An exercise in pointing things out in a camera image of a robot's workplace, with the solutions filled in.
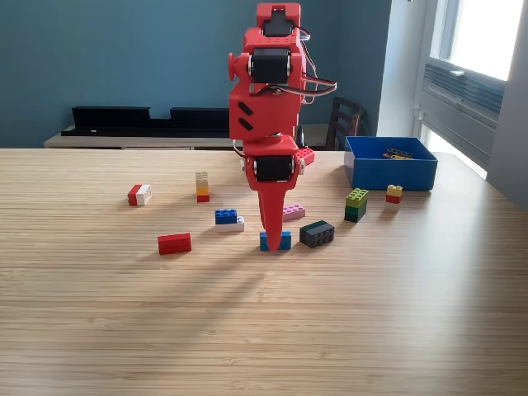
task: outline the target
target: stacked lego bricks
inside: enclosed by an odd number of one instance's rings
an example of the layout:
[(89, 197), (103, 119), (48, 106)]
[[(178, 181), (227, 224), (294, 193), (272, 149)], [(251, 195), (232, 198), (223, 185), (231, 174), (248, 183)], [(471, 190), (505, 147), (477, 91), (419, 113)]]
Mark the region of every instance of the stacked lego bricks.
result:
[(335, 231), (333, 225), (321, 220), (302, 227), (299, 240), (309, 248), (316, 248), (333, 241)]
[(149, 184), (136, 184), (128, 194), (130, 206), (145, 206), (152, 197)]
[(210, 201), (209, 178), (207, 177), (207, 172), (196, 173), (196, 201)]
[(399, 211), (403, 199), (403, 188), (400, 186), (390, 185), (387, 187), (387, 196), (385, 197), (385, 209)]
[(366, 204), (369, 197), (367, 190), (356, 188), (346, 198), (345, 220), (358, 223), (366, 213)]
[(214, 211), (214, 231), (217, 233), (242, 232), (244, 217), (238, 216), (235, 209), (221, 209)]

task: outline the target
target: window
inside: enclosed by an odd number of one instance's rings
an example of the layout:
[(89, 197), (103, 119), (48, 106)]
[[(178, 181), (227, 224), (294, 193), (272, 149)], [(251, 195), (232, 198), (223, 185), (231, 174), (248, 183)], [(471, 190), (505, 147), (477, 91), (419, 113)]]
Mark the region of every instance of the window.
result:
[(426, 125), (488, 168), (523, 3), (430, 0), (417, 76), (415, 136)]
[(431, 57), (506, 81), (523, 0), (439, 0)]

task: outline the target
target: sunlight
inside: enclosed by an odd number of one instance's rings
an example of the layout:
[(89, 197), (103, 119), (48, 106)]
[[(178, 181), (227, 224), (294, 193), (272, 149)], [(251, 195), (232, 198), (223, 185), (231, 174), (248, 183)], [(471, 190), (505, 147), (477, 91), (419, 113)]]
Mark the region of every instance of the sunlight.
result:
[(506, 81), (522, 3), (523, 0), (460, 0), (451, 63)]

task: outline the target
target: red robotic arm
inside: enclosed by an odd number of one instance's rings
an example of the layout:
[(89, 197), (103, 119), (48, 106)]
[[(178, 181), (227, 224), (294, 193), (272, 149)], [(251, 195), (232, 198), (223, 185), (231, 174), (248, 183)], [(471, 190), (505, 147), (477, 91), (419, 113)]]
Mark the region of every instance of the red robotic arm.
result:
[[(304, 168), (302, 160), (295, 158), (300, 107), (313, 102), (305, 97), (315, 98), (337, 88), (335, 82), (306, 73), (307, 61), (315, 73), (303, 42), (308, 38), (300, 26), (299, 4), (262, 3), (257, 8), (257, 27), (244, 36), (242, 53), (237, 58), (229, 54), (229, 78), (236, 75), (240, 80), (229, 95), (229, 136), (243, 141), (243, 153), (237, 151), (243, 157), (250, 188), (258, 192), (272, 252), (281, 242), (285, 193), (295, 188)], [(306, 83), (329, 88), (306, 91)]]

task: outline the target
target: blue wall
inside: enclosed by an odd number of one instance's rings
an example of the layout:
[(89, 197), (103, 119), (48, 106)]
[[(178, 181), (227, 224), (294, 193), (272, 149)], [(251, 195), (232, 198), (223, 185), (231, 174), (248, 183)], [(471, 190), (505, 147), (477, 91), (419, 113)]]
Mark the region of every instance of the blue wall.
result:
[[(300, 2), (319, 76), (338, 80), (337, 94), (377, 113), (384, 46), (376, 51), (370, 47), (372, 35), (386, 41), (388, 17), (385, 21), (382, 12), (377, 21), (380, 7), (366, 5), (372, 0)], [(153, 117), (168, 116), (173, 106), (227, 106), (233, 86), (227, 78), (227, 54), (240, 52), (245, 30), (255, 24), (257, 3), (0, 2), (0, 146), (42, 147), (73, 123), (73, 106), (151, 106)], [(355, 17), (356, 7), (368, 9), (365, 17), (376, 21)], [(351, 40), (363, 40), (363, 53), (374, 56), (358, 62)], [(305, 107), (301, 122), (327, 123), (331, 103), (332, 97), (324, 97)]]
[(372, 134), (378, 127), (390, 8), (391, 0), (344, 0), (341, 14), (339, 95), (363, 105)]

